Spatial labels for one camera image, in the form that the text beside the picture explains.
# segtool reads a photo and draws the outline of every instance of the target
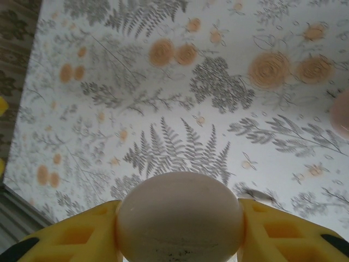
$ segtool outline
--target wallpaper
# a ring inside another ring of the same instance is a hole
[[[194,171],[349,239],[349,144],[329,123],[348,14],[348,0],[46,0],[5,183],[60,221]]]

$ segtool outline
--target egg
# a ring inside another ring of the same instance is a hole
[[[243,235],[235,195],[193,172],[147,179],[117,209],[117,245],[129,262],[225,262]]]

